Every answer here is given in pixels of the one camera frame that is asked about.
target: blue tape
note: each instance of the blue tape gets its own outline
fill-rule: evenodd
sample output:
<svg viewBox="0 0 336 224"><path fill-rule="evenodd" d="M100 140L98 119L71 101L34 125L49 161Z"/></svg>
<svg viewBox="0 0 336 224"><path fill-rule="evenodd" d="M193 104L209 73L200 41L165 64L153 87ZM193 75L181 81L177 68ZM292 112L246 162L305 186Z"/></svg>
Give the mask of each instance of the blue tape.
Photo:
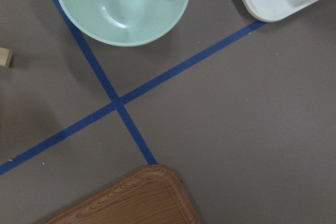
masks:
<svg viewBox="0 0 336 224"><path fill-rule="evenodd" d="M243 29L235 32L234 34L226 37L225 39L217 42L216 44L204 49L202 52L192 56L191 58L183 61L182 63L178 64L177 66L171 68L170 70L164 72L163 74L155 77L154 79L150 80L149 82L141 85L140 87L134 89L133 91L127 93L123 97L120 98L123 104L127 104L137 97L143 95L144 93L150 91L151 89L157 87L158 85L162 84L163 82L169 80L170 78L176 76L177 74L183 72L184 70L190 68L191 66L199 63L200 61L208 58L209 56L213 55L214 53L222 50L223 48L231 45L232 43L236 42L237 40L243 38L244 36L254 32L256 29L260 28L266 24L262 21L255 21L252 24L244 27Z"/></svg>
<svg viewBox="0 0 336 224"><path fill-rule="evenodd" d="M143 156L145 157L147 163L149 165L158 164L155 160L153 154L149 150L145 140L143 139L142 135L140 134L139 130L137 129L135 123L133 122L131 116L129 115L128 111L126 110L125 106L121 103L116 105L117 111L122 118L124 124L126 125L127 129L131 133L133 139L137 143L140 151L142 152Z"/></svg>
<svg viewBox="0 0 336 224"><path fill-rule="evenodd" d="M58 0L52 0L54 5L56 6L57 10L61 14L63 20L65 21L66 25L68 26L70 32L72 33L73 37L75 38L78 46L80 47L81 51L83 52L86 60L89 62L91 68L93 69L94 73L96 74L100 84L105 89L105 92L111 99L111 101L116 102L118 101L119 97L117 92L111 85L109 79L107 78L106 74L104 73L102 67L98 63L98 60L95 58L91 48L89 47L88 43L85 41L81 31L69 20L67 15L64 13L60 3Z"/></svg>
<svg viewBox="0 0 336 224"><path fill-rule="evenodd" d="M0 175L8 172L9 170L15 168L16 166L26 162L27 160L31 159L32 157L40 154L41 152L49 149L50 147L58 144L59 142L63 141L67 137L75 134L76 132L82 130L83 128L89 126L90 124L96 122L97 120L103 118L104 116L108 115L109 113L115 110L115 105L110 103L105 107L102 107L100 110L96 111L95 113L90 114L89 116L83 118L82 120L74 123L73 125L67 127L66 129L58 132L54 136L44 140L43 142L35 145L34 147L30 148L29 150L23 152L22 154L18 155L13 159L13 161L8 161L2 165L0 165Z"/></svg>

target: light green bowl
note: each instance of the light green bowl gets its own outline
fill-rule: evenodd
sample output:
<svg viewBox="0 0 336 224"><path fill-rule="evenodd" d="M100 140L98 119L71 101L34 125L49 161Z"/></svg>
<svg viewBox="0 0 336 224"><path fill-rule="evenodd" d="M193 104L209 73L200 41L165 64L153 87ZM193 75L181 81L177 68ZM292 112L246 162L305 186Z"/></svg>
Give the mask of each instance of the light green bowl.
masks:
<svg viewBox="0 0 336 224"><path fill-rule="evenodd" d="M152 42L180 20L188 0L59 0L69 19L101 42L132 47Z"/></svg>

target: gray surface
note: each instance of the gray surface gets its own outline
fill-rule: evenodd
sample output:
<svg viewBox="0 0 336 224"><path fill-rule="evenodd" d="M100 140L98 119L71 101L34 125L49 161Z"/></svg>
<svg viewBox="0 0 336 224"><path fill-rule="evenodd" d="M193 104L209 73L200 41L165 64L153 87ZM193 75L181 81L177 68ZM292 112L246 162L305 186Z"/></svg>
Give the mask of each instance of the gray surface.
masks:
<svg viewBox="0 0 336 224"><path fill-rule="evenodd" d="M207 223L336 222L335 13L267 24L127 105Z"/></svg>
<svg viewBox="0 0 336 224"><path fill-rule="evenodd" d="M51 0L0 0L0 164L109 103ZM336 222L336 0L263 28L127 105L204 223ZM253 21L190 0L142 47L87 38L119 95ZM116 112L0 176L0 222L40 223L145 165Z"/></svg>
<svg viewBox="0 0 336 224"><path fill-rule="evenodd" d="M41 223L146 162L113 112L0 177L1 223Z"/></svg>

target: bowl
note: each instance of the bowl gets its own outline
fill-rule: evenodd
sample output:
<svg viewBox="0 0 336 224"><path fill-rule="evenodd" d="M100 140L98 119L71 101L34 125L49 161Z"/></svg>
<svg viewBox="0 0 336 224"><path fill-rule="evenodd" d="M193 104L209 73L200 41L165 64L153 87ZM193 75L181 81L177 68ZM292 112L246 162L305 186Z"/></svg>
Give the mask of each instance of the bowl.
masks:
<svg viewBox="0 0 336 224"><path fill-rule="evenodd" d="M171 30L188 0L59 0L69 19L88 36L115 46L152 42Z"/></svg>

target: brown wooden tray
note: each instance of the brown wooden tray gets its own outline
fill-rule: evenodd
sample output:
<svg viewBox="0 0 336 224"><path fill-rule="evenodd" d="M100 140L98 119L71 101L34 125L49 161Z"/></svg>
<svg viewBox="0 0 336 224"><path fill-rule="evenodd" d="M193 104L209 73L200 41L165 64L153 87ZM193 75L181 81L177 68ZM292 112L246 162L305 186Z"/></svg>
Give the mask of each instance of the brown wooden tray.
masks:
<svg viewBox="0 0 336 224"><path fill-rule="evenodd" d="M150 165L45 224L201 223L174 172Z"/></svg>

